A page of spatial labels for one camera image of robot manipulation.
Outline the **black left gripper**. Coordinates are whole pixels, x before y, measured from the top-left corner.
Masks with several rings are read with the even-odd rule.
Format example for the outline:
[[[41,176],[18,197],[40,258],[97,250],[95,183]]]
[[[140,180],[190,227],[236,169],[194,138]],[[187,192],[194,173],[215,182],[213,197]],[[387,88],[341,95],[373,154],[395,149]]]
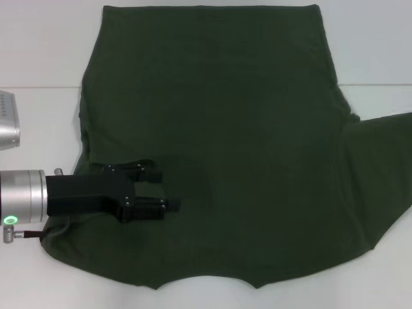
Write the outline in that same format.
[[[179,199],[135,199],[134,182],[161,183],[155,162],[104,165],[100,174],[47,176],[49,217],[109,214],[121,223],[163,220],[179,211]]]

